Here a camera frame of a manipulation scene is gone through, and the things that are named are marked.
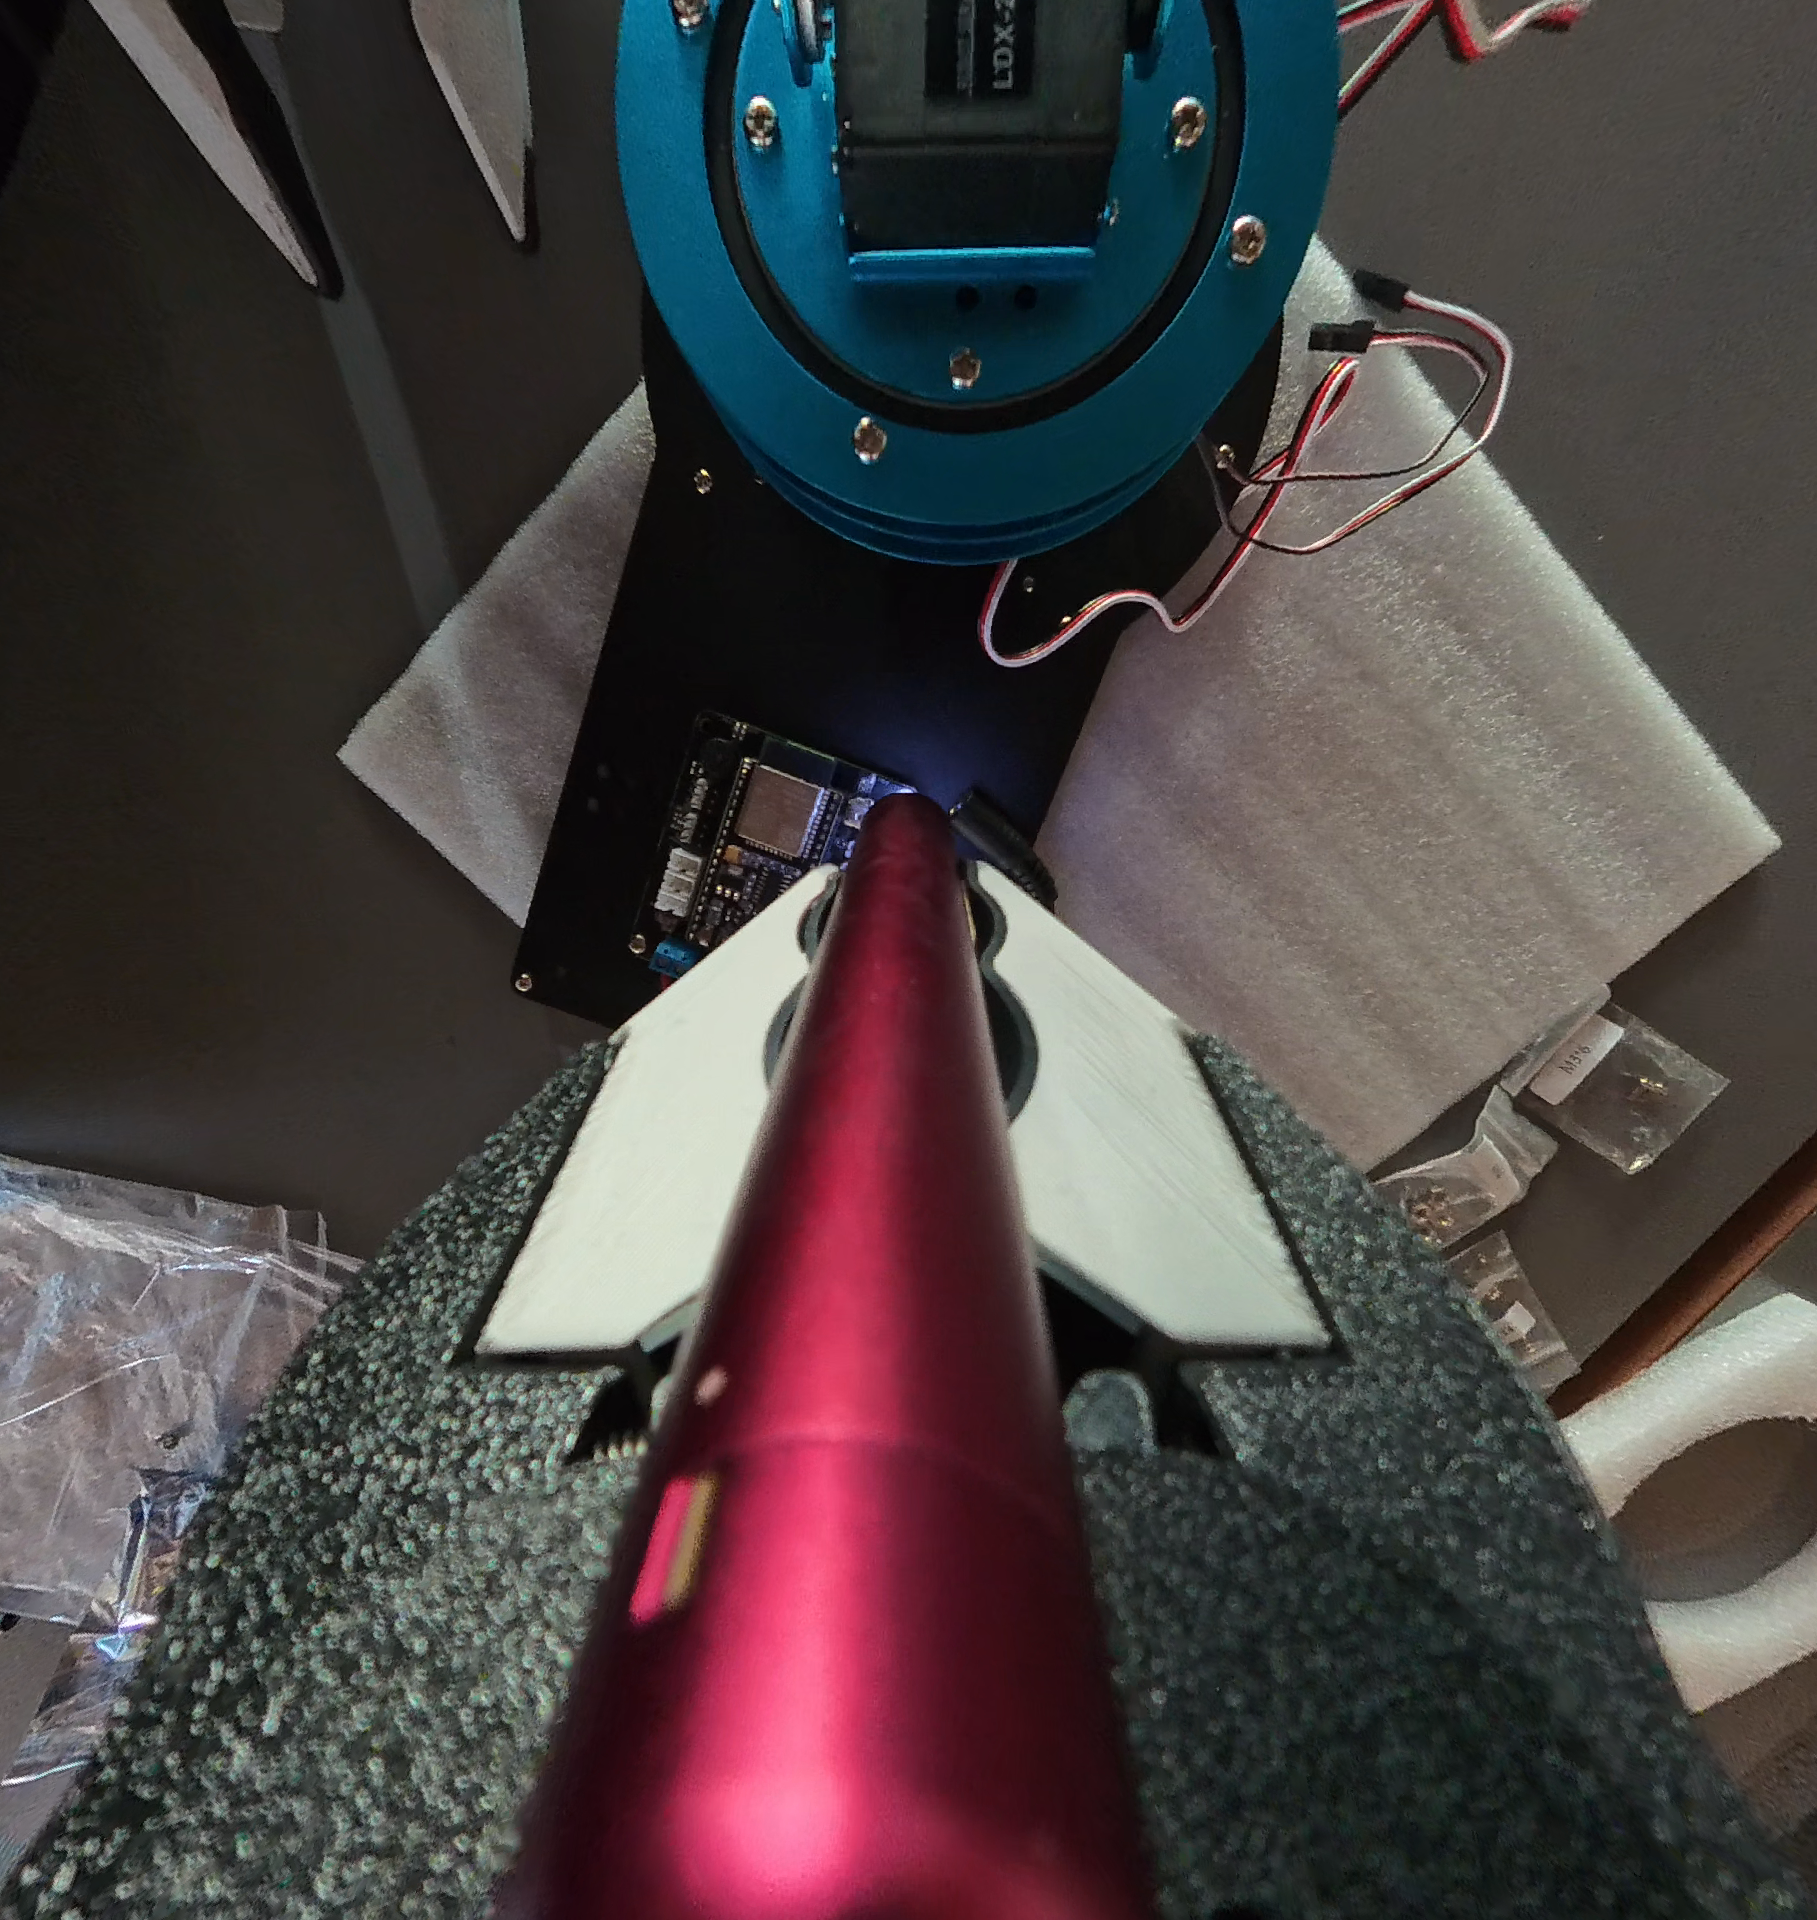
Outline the white foam block with hole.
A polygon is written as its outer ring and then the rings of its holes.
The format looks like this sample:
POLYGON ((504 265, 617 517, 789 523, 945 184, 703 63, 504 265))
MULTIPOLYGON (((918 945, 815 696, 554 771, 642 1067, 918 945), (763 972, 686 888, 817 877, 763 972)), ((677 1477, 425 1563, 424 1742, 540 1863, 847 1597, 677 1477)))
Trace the white foam block with hole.
MULTIPOLYGON (((1563 1423, 1613 1518, 1657 1470, 1725 1431, 1817 1425, 1817 1306, 1778 1294, 1563 1423)), ((1645 1602, 1683 1705, 1704 1710, 1817 1652, 1817 1530, 1735 1593, 1645 1602)))

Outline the white foam sheet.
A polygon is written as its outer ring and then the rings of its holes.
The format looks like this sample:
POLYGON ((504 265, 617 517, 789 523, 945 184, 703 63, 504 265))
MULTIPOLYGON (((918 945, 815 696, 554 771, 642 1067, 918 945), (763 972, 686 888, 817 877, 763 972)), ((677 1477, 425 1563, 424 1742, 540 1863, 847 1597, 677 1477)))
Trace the white foam sheet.
MULTIPOLYGON (((339 748, 516 926, 652 468, 638 385, 339 748)), ((1124 630, 1043 828, 1067 921, 1354 1164, 1778 849, 1487 456, 1124 630)))

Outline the brown wooden strip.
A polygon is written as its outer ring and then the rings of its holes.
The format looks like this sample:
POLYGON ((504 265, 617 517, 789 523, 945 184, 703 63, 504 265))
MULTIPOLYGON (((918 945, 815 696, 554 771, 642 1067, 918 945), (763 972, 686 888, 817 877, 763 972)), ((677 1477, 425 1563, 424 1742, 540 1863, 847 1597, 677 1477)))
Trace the brown wooden strip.
POLYGON ((1817 1214, 1817 1130, 1547 1402, 1567 1420, 1667 1358, 1817 1214))

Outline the small clear screw bag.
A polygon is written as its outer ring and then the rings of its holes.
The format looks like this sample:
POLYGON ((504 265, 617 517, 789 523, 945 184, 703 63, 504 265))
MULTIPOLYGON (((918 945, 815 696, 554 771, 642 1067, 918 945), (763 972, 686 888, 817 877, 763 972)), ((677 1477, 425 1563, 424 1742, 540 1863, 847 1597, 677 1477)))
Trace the small clear screw bag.
POLYGON ((1529 1282, 1510 1235, 1482 1235, 1451 1253, 1446 1266, 1544 1400, 1579 1374, 1580 1364, 1529 1282))
POLYGON ((1465 1146, 1387 1173, 1373 1185, 1424 1241, 1450 1248, 1521 1204, 1556 1154, 1556 1139, 1495 1086, 1465 1146))

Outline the dark grey desk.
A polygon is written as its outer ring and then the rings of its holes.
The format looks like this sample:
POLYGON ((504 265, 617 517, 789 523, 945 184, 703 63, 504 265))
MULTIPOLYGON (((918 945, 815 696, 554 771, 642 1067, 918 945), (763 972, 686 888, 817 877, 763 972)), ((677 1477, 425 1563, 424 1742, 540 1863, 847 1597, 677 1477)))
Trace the dark grey desk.
MULTIPOLYGON (((337 763, 425 637, 330 324, 375 324, 467 586, 636 376, 611 16, 530 5, 517 251, 405 5, 289 8, 365 299, 316 299, 87 5, 0 200, 0 1147, 373 1255, 587 1036, 337 763)), ((1817 1134, 1817 5, 1597 5, 1342 132, 1342 259, 1500 321, 1493 456, 1785 840, 1620 978, 1728 1074, 1513 1216, 1589 1358, 1817 1134)))

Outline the black circuit board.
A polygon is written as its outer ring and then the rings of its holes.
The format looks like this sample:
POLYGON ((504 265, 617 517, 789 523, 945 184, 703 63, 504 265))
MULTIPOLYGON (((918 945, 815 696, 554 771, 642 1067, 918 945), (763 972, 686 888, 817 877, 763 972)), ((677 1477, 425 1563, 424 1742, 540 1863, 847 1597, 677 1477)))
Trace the black circuit board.
POLYGON ((663 987, 815 870, 844 870, 874 806, 912 794, 871 766, 718 710, 695 719, 631 949, 663 987))

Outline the red electric screwdriver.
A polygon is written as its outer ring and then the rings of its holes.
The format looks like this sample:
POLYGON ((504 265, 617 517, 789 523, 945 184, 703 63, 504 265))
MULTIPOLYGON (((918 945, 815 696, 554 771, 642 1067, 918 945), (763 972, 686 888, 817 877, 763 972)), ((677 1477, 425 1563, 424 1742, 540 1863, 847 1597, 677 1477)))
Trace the red electric screwdriver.
POLYGON ((1151 1917, 966 884, 882 803, 511 1917, 1151 1917))

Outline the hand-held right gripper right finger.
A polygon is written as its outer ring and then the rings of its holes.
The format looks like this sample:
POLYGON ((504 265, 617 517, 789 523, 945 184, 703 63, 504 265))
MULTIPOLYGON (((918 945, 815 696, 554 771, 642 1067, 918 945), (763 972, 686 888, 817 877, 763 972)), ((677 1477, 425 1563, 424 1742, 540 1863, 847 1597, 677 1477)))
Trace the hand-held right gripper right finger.
POLYGON ((1325 1346, 1184 1023, 1010 877, 973 884, 1026 1047, 1010 1141, 1043 1267, 1179 1346, 1325 1346))

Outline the crumpled clear plastic bag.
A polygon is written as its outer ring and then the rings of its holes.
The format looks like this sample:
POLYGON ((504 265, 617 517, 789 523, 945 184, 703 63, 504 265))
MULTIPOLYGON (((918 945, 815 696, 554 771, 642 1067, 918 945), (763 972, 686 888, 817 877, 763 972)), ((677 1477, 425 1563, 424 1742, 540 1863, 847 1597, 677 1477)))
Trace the crumpled clear plastic bag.
POLYGON ((119 1624, 146 1501, 207 1490, 357 1274, 316 1213, 0 1154, 0 1615, 119 1624))

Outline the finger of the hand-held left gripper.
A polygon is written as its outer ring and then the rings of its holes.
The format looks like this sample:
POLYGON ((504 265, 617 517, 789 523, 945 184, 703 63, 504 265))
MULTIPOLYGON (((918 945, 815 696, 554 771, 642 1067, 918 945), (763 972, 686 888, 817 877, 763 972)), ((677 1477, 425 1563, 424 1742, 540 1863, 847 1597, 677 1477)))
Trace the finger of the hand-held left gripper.
POLYGON ((519 3, 411 3, 409 16, 511 240, 535 250, 535 116, 519 3))
POLYGON ((276 33, 286 7, 94 3, 94 12, 276 251, 320 297, 341 273, 289 119, 245 31, 276 33))

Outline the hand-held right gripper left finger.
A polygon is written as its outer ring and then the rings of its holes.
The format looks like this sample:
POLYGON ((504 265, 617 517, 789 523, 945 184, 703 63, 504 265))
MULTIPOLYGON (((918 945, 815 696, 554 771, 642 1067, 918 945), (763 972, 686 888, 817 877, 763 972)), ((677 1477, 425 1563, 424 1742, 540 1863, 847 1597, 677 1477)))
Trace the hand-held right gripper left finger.
POLYGON ((769 1104, 769 1035, 807 978, 807 874, 611 1036, 607 1072, 478 1334, 488 1359, 617 1355, 686 1326, 769 1104))

